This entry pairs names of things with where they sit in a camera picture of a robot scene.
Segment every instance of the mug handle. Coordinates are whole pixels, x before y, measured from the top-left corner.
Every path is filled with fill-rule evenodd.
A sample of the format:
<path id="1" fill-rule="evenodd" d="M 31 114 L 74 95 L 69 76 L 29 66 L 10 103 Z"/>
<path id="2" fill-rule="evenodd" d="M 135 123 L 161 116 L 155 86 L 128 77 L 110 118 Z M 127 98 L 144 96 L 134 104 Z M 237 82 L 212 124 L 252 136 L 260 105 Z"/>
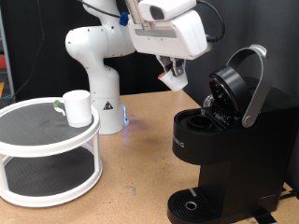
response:
<path id="1" fill-rule="evenodd" d="M 54 103 L 53 103 L 53 106 L 54 106 L 54 109 L 59 112 L 59 113 L 62 113 L 64 116 L 65 116 L 65 112 L 64 110 L 62 110 L 61 108 L 58 107 L 58 104 L 60 103 L 61 101 L 59 100 L 55 100 Z"/>

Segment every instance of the coffee machine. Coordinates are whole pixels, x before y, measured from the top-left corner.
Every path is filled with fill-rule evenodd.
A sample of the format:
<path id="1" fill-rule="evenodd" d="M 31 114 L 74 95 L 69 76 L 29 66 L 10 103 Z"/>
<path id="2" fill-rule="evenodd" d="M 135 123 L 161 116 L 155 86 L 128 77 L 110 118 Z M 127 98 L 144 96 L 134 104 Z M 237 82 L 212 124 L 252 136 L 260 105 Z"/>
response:
<path id="1" fill-rule="evenodd" d="M 250 55 L 261 77 L 236 68 Z M 228 224 L 278 208 L 299 124 L 299 101 L 272 88 L 275 73 L 266 49 L 236 52 L 210 75 L 209 107 L 174 118 L 173 152 L 201 165 L 198 187 L 174 193 L 167 215 L 173 224 Z"/>

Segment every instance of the wooden table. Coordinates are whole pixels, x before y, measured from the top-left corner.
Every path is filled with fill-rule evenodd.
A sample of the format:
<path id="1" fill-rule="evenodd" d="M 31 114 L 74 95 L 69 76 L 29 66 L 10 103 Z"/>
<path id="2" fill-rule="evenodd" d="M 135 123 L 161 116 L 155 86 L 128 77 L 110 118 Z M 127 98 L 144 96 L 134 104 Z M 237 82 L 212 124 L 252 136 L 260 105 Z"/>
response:
<path id="1" fill-rule="evenodd" d="M 196 187 L 200 167 L 172 152 L 173 117 L 199 107 L 184 91 L 121 97 L 130 124 L 120 133 L 100 136 L 103 175 L 88 193 L 49 208 L 24 208 L 0 200 L 0 223 L 169 224 L 169 197 Z M 278 223 L 298 224 L 299 201 L 280 202 Z M 238 222 L 257 224 L 254 218 Z"/>

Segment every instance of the white mug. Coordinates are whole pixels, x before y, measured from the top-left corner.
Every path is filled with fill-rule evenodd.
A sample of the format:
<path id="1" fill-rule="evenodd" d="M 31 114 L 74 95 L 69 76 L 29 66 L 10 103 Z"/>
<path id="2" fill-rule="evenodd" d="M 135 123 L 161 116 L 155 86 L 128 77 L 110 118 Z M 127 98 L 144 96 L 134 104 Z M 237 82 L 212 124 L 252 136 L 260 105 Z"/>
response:
<path id="1" fill-rule="evenodd" d="M 57 112 L 63 113 L 64 116 L 66 112 L 69 126 L 81 128 L 92 122 L 91 94 L 88 91 L 69 91 L 65 93 L 63 96 L 65 112 L 58 108 L 57 103 L 55 103 L 54 108 Z"/>

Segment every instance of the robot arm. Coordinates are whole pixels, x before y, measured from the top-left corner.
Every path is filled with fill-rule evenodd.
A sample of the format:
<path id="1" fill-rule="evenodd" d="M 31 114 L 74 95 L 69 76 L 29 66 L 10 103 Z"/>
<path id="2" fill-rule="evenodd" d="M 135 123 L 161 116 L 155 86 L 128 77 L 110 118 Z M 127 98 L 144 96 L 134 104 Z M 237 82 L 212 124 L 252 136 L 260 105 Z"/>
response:
<path id="1" fill-rule="evenodd" d="M 204 1 L 125 1 L 131 13 L 128 26 L 134 47 L 138 52 L 155 54 L 164 68 L 159 79 L 172 91 L 181 90 L 188 84 L 186 60 L 194 60 L 211 50 L 201 18 L 192 8 L 200 2 L 220 14 Z"/>
<path id="2" fill-rule="evenodd" d="M 102 26 L 70 31 L 65 46 L 88 74 L 92 105 L 101 118 L 100 134 L 117 133 L 128 123 L 120 102 L 119 74 L 104 65 L 104 58 L 135 49 L 154 54 L 165 71 L 159 79 L 179 91 L 188 84 L 185 60 L 194 60 L 209 49 L 203 23 L 192 10 L 201 0 L 125 0 L 131 12 L 128 26 L 120 25 L 116 0 L 78 1 Z"/>

